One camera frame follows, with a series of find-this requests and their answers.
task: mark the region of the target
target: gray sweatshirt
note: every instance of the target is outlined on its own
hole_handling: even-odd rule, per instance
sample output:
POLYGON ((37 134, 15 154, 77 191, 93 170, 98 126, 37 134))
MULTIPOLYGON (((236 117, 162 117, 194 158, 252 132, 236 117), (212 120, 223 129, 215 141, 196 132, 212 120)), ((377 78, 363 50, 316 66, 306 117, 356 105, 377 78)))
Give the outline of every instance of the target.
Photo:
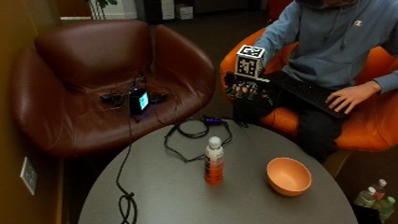
MULTIPOLYGON (((398 0, 356 0, 312 8, 291 2, 255 41, 263 62, 298 41, 283 71, 302 81, 339 90, 353 84, 369 50, 381 46, 398 57, 398 0)), ((381 92, 398 89, 398 71, 373 79, 381 92)))

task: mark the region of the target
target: plastic bottle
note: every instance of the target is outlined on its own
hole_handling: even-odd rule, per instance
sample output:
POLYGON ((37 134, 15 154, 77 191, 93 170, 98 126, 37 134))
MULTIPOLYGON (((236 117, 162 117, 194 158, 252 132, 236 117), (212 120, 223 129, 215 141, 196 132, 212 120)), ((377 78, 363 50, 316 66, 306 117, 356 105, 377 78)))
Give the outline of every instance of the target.
POLYGON ((371 208, 375 202, 373 199, 375 189, 368 187, 367 190, 361 190, 355 198, 353 204, 371 208))
POLYGON ((381 200, 381 198, 384 197, 384 194, 385 194, 385 180, 383 179, 379 179, 376 184, 372 184, 371 187, 375 189, 375 192, 373 192, 373 198, 375 200, 381 200))
POLYGON ((208 184, 218 184, 223 176, 223 148, 220 139, 215 136, 208 139, 208 146, 204 152, 203 179, 208 184))
POLYGON ((385 222, 387 218, 393 213, 393 204, 395 199, 392 197, 387 197, 385 199, 377 201, 372 206, 372 208, 377 210, 381 223, 385 222))

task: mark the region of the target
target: small screen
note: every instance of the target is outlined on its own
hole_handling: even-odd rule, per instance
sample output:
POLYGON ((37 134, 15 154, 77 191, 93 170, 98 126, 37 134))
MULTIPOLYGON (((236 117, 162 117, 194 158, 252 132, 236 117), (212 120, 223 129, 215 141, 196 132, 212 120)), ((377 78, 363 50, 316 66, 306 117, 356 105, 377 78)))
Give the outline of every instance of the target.
POLYGON ((140 110, 143 110, 146 108, 147 104, 148 104, 148 99, 147 99, 147 93, 144 92, 144 94, 142 94, 142 96, 139 97, 140 110))

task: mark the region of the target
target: orange wall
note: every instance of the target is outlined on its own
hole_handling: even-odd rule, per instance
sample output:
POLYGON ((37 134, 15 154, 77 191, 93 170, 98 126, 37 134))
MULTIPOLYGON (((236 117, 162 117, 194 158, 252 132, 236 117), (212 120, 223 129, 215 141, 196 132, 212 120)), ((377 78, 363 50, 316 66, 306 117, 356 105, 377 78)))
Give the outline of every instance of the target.
POLYGON ((58 220, 59 161, 38 153, 15 131, 7 89, 17 52, 58 22, 53 0, 0 1, 0 223, 53 224, 58 220), (25 156, 38 175, 34 196, 18 177, 25 156))

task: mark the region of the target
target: orange chair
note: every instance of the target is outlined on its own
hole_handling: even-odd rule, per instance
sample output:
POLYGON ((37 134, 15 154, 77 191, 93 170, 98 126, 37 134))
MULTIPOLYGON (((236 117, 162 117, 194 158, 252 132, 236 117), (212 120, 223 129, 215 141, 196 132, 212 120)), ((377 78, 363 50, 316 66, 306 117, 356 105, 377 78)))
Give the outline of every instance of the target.
MULTIPOLYGON (((238 49, 242 45, 252 45, 263 30, 260 29, 247 36, 224 56, 219 65, 222 88, 226 88, 223 84, 226 72, 234 71, 238 49)), ((287 56, 292 47, 294 44, 276 53, 266 65, 266 73, 279 70, 287 63, 287 56)), ((369 51, 365 66, 355 81, 357 84, 364 83, 373 77, 388 74, 393 70, 398 70, 398 59, 391 57, 380 47, 376 47, 369 51)), ((396 102, 398 91, 391 91, 380 95, 372 95, 367 101, 356 106, 348 120, 343 124, 341 134, 335 140, 339 148, 377 152, 388 149, 398 143, 398 132, 395 132, 398 123, 396 102)), ((294 139, 296 114, 287 108, 276 108, 259 122, 263 127, 294 139)), ((337 160, 344 161, 351 152, 352 150, 343 150, 341 155, 336 156, 339 157, 337 160)), ((333 166, 331 169, 336 170, 332 172, 337 172, 341 163, 339 162, 335 166, 335 164, 329 165, 325 162, 325 165, 333 166)))

